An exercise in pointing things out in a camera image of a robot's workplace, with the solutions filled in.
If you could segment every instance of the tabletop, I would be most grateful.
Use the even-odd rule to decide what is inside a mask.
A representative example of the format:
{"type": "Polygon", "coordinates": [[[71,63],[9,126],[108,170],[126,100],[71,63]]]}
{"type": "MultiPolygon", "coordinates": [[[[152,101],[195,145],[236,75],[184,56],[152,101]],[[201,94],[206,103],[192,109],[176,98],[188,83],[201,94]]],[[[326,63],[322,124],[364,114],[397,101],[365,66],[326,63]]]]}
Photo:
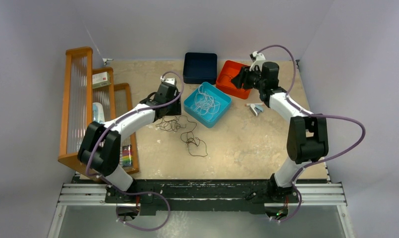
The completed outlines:
{"type": "MultiPolygon", "coordinates": [[[[250,65],[250,61],[239,61],[250,65]]],[[[218,61],[218,72],[225,61],[218,61]]],[[[280,66],[279,85],[288,89],[291,84],[293,64],[291,61],[276,61],[280,66]]],[[[155,92],[160,84],[160,76],[169,70],[182,75],[182,60],[164,61],[112,61],[114,83],[129,83],[133,106],[155,92]]],[[[183,101],[199,85],[186,84],[182,94],[182,115],[197,122],[183,110],[183,101]]],[[[309,109],[306,94],[297,75],[291,97],[309,109]]],[[[180,139],[181,133],[192,130],[194,123],[186,118],[179,120],[177,132],[160,130],[156,125],[160,120],[139,129],[136,132],[140,172],[133,174],[135,179],[268,179],[283,164],[287,157],[286,140],[289,122],[279,114],[264,107],[264,111],[255,117],[245,107],[245,103],[260,103],[259,93],[252,90],[249,98],[243,100],[231,96],[232,103],[227,113],[212,128],[206,128],[197,122],[193,133],[206,143],[199,147],[180,139]]],[[[321,163],[306,169],[301,179],[326,179],[325,164],[321,163]]]]}

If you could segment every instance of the gray wall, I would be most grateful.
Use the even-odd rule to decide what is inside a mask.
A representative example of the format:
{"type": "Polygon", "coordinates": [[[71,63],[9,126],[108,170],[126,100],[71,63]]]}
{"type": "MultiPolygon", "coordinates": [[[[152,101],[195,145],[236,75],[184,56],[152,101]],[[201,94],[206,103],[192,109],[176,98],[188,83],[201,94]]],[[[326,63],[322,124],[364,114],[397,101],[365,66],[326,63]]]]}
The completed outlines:
{"type": "MultiPolygon", "coordinates": [[[[335,1],[301,72],[314,112],[366,125],[363,143],[328,163],[359,237],[399,237],[399,0],[335,1]]],[[[357,126],[328,123],[330,154],[360,135],[357,126]]]]}
{"type": "MultiPolygon", "coordinates": [[[[182,59],[215,52],[248,59],[269,44],[300,58],[333,0],[73,0],[101,50],[114,59],[182,59]]],[[[287,59],[282,50],[272,59],[287,59]]]]}
{"type": "Polygon", "coordinates": [[[90,39],[70,6],[0,0],[2,238],[46,237],[61,184],[73,173],[57,162],[65,50],[90,39]]]}

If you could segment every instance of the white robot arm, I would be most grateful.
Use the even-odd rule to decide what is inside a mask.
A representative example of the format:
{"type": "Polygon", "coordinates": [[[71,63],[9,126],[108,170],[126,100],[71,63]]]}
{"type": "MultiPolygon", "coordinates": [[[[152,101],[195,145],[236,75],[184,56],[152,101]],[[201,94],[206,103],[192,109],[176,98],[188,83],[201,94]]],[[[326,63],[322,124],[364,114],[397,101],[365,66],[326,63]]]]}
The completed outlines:
{"type": "Polygon", "coordinates": [[[292,183],[301,168],[327,155],[326,119],[309,117],[312,113],[289,98],[286,91],[278,86],[279,66],[276,63],[267,62],[262,53],[254,52],[250,57],[252,65],[243,66],[231,82],[239,89],[259,90],[261,101],[290,123],[286,145],[288,157],[271,176],[269,187],[269,193],[281,197],[292,193],[292,183]],[[313,136],[307,137],[307,131],[313,136]]]}
{"type": "Polygon", "coordinates": [[[90,123],[78,151],[78,159],[90,165],[91,169],[100,173],[120,190],[127,191],[134,180],[119,164],[121,138],[128,138],[138,129],[164,116],[180,115],[180,98],[176,100],[178,94],[176,80],[163,79],[157,92],[151,93],[131,111],[104,124],[95,121],[90,123]],[[98,145],[94,151],[103,133],[105,133],[103,145],[98,145]]]}

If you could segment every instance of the blue bin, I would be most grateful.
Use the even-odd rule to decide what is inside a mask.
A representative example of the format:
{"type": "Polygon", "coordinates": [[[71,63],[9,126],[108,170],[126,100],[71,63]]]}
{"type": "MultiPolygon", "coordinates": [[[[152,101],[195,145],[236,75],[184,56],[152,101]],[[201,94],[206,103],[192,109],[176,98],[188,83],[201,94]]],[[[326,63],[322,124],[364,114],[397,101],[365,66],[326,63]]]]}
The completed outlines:
{"type": "MultiPolygon", "coordinates": [[[[185,99],[183,106],[185,112],[197,119],[204,126],[212,128],[230,108],[231,98],[208,82],[202,83],[202,86],[202,92],[214,97],[214,100],[220,103],[220,108],[218,111],[210,111],[210,113],[206,113],[205,115],[200,115],[197,111],[195,111],[195,96],[198,93],[198,88],[195,89],[195,91],[185,99]]],[[[198,95],[197,99],[201,100],[201,97],[203,97],[203,95],[200,94],[198,95]]]]}
{"type": "Polygon", "coordinates": [[[209,82],[215,84],[217,80],[217,55],[211,53],[185,54],[183,65],[183,81],[189,84],[209,82]]]}

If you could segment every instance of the red tray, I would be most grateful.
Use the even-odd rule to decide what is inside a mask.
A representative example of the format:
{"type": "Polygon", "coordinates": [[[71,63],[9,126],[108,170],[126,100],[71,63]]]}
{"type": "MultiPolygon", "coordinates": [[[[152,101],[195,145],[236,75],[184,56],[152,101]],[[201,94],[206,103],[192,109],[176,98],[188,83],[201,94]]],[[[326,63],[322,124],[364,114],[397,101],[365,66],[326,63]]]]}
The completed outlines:
{"type": "Polygon", "coordinates": [[[223,66],[223,69],[218,75],[216,87],[224,93],[233,95],[241,99],[247,99],[249,97],[250,89],[237,89],[231,83],[231,79],[238,75],[242,66],[245,66],[245,64],[227,60],[223,66]]]}

